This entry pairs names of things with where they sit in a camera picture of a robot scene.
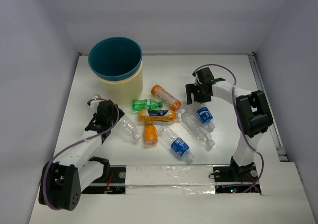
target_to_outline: white wall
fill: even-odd
[[[51,0],[0,0],[0,223],[28,223],[78,53]]]
[[[288,0],[256,55],[284,147],[318,221],[318,0]]]
[[[255,51],[285,0],[54,0],[81,52],[112,36],[144,51]]]

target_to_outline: green bottle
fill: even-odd
[[[139,111],[140,109],[155,110],[158,107],[162,107],[162,102],[156,102],[151,99],[147,100],[133,100],[133,109]]]

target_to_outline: orange juice bottle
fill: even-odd
[[[139,111],[139,121],[174,121],[178,119],[178,113],[172,110],[154,110],[141,109]]]
[[[153,146],[158,143],[157,129],[152,121],[145,122],[144,130],[145,144]]]
[[[151,94],[163,102],[169,109],[176,111],[181,106],[181,102],[173,97],[169,92],[164,90],[161,86],[156,85],[151,89]]]

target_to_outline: plastic bottle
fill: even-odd
[[[212,139],[211,134],[200,127],[194,117],[189,114],[185,109],[180,110],[181,123],[185,126],[186,130],[200,143],[205,145],[206,150],[210,150],[215,142]]]
[[[158,135],[162,137],[162,143],[165,147],[172,149],[186,162],[191,162],[193,160],[194,155],[190,152],[189,146],[168,126],[161,126],[161,128],[158,130]]]
[[[132,136],[134,139],[139,140],[140,135],[137,132],[136,125],[132,120],[128,118],[128,116],[124,115],[120,120],[118,121],[117,125],[120,125],[125,128],[125,130]]]
[[[169,92],[164,90],[159,85],[156,85],[151,89],[151,94],[162,101],[172,111],[176,111],[181,106],[181,102],[178,99],[173,97]]]
[[[215,128],[215,125],[213,124],[213,116],[205,104],[195,102],[189,105],[189,107],[189,111],[195,116],[196,120],[200,123],[200,126],[211,133]]]
[[[149,111],[141,109],[139,111],[139,121],[174,121],[178,119],[178,113],[172,110]]]
[[[147,100],[133,100],[133,109],[139,111],[140,109],[155,110],[158,107],[162,107],[162,102],[156,102],[151,99]]]
[[[158,143],[157,129],[154,127],[154,123],[152,121],[145,122],[144,139],[145,144],[149,146],[153,146]]]

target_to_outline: robotic arm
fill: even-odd
[[[221,98],[233,104],[233,85],[223,78],[214,78],[209,68],[203,68],[192,74],[196,77],[194,84],[187,84],[187,104],[209,102],[211,96]],[[273,124],[273,117],[263,91],[248,91],[238,87],[234,90],[235,105],[238,118],[249,144],[256,150],[262,134]],[[238,148],[231,158],[230,173],[227,175],[240,176],[251,171],[254,151],[246,144],[241,133]]]
[[[89,106],[96,112],[88,126],[84,129],[83,143],[76,145],[60,157],[49,167],[48,175],[44,181],[45,171],[49,163],[43,167],[39,203],[48,205],[43,194],[43,185],[46,185],[46,194],[50,206],[54,209],[72,211],[78,204],[81,192],[93,181],[108,180],[109,160],[92,156],[95,149],[100,147],[110,135],[110,129],[124,112],[110,100],[100,101],[94,96]],[[93,139],[90,137],[106,132]]]

